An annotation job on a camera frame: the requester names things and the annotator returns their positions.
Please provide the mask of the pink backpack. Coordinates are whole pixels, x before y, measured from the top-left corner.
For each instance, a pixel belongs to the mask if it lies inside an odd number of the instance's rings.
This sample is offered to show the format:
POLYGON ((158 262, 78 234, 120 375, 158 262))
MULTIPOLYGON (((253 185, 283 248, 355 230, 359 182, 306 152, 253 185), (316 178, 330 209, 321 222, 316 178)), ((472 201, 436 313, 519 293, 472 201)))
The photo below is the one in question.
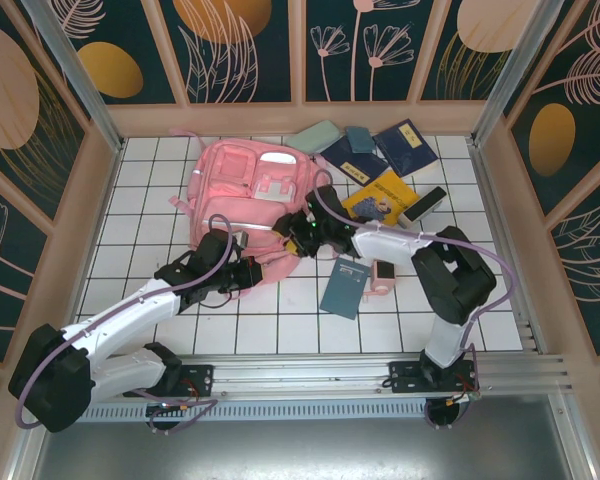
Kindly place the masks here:
POLYGON ((232 231, 246 233, 246 254, 263 266, 263 283, 288 277, 301 262, 274 231, 287 214, 307 210, 306 196, 314 187, 319 165, 309 155, 288 146, 241 138, 201 145, 201 155, 189 178, 186 198, 169 202, 189 218, 189 245, 197 247, 214 214, 227 218, 232 231))

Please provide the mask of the thin navy book yellow label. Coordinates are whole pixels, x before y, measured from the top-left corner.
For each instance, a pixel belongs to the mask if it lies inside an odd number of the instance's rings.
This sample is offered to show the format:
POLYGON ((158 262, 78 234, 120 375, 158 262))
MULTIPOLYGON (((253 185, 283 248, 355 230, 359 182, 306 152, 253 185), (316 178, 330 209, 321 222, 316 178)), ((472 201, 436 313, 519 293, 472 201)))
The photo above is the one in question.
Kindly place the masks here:
POLYGON ((362 187, 375 181, 388 168, 388 164, 374 153, 354 153, 346 137, 324 149, 321 156, 362 187))

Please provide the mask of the mint green pencil case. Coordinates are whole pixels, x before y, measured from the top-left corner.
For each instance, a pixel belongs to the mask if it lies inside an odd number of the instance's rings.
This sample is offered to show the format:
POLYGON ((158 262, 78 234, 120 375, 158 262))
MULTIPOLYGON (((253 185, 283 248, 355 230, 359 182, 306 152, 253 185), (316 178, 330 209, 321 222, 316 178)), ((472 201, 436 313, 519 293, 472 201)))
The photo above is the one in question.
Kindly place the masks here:
POLYGON ((306 154, 319 153, 340 138, 340 130, 329 120, 323 120, 290 136, 284 144, 306 154))

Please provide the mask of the small teal notebook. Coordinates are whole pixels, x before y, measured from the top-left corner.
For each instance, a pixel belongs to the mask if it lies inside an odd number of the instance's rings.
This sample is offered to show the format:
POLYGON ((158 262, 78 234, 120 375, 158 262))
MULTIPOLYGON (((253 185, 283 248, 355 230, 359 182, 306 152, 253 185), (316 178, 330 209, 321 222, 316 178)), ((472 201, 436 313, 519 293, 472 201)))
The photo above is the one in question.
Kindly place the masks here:
POLYGON ((362 154, 374 152, 376 144, 367 128, 347 126, 345 128, 345 134, 353 153, 362 154))

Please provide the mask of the thick navy book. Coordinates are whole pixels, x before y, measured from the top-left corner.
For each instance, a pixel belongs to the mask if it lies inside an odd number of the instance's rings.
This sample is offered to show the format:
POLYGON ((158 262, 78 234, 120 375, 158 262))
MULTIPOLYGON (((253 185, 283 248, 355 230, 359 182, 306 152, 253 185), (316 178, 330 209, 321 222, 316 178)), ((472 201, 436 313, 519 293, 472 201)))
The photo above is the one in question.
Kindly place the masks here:
POLYGON ((410 119, 373 136, 384 159, 399 177, 406 177, 434 165, 437 154, 410 119))

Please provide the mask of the large teal notebook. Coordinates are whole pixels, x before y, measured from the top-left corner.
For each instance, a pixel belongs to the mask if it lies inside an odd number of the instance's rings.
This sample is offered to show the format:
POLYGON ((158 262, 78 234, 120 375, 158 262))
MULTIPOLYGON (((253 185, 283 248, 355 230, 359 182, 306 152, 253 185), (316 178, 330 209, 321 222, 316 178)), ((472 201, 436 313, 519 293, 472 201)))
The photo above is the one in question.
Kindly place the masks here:
POLYGON ((320 309, 349 320, 358 313, 370 268, 346 259, 337 259, 320 302, 320 309))

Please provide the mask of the small pink cube toy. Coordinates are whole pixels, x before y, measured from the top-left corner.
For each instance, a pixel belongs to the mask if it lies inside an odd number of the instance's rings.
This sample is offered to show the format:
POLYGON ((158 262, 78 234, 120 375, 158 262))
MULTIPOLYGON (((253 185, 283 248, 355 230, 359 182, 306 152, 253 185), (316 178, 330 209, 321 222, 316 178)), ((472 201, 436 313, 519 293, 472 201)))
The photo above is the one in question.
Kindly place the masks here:
POLYGON ((386 261, 375 260, 371 268, 369 289, 363 294, 367 301, 371 297, 387 296, 395 288, 395 266, 386 261))

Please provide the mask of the black board eraser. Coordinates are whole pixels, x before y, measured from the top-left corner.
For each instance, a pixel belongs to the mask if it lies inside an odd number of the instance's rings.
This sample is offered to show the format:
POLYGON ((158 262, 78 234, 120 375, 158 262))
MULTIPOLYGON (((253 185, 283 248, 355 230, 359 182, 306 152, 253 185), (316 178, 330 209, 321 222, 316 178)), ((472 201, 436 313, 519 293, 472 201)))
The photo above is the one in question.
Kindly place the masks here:
POLYGON ((447 192, 443 188, 433 188, 400 214, 398 217, 399 225, 403 228, 408 228, 417 221, 420 221, 438 208, 446 197, 447 192))

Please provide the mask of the black electronics module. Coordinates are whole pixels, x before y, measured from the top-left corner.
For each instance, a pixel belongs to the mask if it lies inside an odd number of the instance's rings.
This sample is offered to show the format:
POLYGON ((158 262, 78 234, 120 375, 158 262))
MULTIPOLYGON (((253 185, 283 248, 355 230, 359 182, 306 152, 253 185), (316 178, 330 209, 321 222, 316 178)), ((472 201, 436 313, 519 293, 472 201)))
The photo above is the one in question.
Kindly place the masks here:
POLYGON ((452 429, 478 400, 478 397, 469 394, 428 398, 424 404, 424 418, 434 430, 452 429))
POLYGON ((147 406, 145 416, 154 434, 173 435, 192 426, 204 412, 204 407, 183 402, 158 402, 147 406))

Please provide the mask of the grey metal panel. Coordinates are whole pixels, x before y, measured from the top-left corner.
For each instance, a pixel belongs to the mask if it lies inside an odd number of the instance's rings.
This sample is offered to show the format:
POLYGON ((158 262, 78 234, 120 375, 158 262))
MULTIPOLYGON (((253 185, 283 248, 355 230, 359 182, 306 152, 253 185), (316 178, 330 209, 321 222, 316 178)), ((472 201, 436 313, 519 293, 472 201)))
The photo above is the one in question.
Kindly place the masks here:
POLYGON ((223 415, 170 436, 137 422, 22 433, 0 480, 600 480, 567 395, 488 397, 454 425, 418 416, 223 415))

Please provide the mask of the aluminium mounting rail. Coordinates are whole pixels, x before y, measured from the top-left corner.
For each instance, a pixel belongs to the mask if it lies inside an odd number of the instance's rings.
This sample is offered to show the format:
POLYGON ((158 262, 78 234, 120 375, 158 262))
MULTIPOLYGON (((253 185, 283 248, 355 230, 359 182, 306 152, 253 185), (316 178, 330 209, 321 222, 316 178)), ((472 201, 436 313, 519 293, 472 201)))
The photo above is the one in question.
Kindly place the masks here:
MULTIPOLYGON (((475 365, 477 391, 460 393, 393 393, 382 382, 396 361, 418 361, 415 354, 186 356, 184 365, 212 365, 210 397, 235 400, 288 400, 362 398, 371 395, 450 397, 475 392, 481 395, 527 395, 568 392, 572 381, 563 359, 555 355, 522 353, 466 354, 475 365)), ((153 402, 197 400, 173 398, 153 402)))

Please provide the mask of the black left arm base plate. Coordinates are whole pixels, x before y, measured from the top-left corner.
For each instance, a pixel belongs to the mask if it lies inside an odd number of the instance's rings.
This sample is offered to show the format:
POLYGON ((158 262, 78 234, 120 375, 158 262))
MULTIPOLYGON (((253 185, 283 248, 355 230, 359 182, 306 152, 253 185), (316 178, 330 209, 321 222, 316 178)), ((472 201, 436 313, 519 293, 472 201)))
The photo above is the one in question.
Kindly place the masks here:
POLYGON ((156 397, 206 398, 214 383, 212 365, 184 365, 168 368, 159 382, 145 391, 156 397))

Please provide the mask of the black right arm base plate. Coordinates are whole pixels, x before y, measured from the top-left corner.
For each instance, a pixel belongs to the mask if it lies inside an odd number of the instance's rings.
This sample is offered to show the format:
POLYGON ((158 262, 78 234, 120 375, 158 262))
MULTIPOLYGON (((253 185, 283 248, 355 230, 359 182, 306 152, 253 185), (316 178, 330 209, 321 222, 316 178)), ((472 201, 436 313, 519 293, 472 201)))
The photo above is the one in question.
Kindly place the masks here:
POLYGON ((396 361, 388 367, 382 382, 393 393, 460 393, 477 391, 475 365, 459 359, 448 368, 440 368, 428 360, 396 361))

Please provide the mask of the aluminium side rail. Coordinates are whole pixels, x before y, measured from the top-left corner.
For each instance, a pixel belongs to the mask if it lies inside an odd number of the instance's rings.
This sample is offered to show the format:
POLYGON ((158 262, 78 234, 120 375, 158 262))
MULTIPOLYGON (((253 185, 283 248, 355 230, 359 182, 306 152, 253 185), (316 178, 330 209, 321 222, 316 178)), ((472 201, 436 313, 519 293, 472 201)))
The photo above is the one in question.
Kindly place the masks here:
POLYGON ((506 286, 513 289, 509 302, 523 350, 545 355, 546 342, 536 318, 536 311, 526 285, 509 222, 496 189, 493 175, 489 169, 488 159, 481 147, 476 149, 468 146, 468 150, 487 212, 488 222, 492 229, 496 251, 515 275, 515 279, 512 280, 506 272, 503 272, 506 286))

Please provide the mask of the aluminium frame post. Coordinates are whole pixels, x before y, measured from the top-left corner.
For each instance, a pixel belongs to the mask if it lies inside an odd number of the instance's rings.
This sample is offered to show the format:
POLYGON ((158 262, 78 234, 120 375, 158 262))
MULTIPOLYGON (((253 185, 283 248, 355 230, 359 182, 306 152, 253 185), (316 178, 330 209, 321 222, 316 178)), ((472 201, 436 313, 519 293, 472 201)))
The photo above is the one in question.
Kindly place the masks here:
POLYGON ((564 0, 539 0, 498 76, 473 130, 467 137, 469 147, 479 149, 490 136, 548 32, 555 24, 563 4, 564 0))
POLYGON ((18 0, 32 26, 50 49, 61 71, 115 154, 122 137, 100 92, 80 60, 72 40, 86 40, 105 18, 103 0, 18 0))

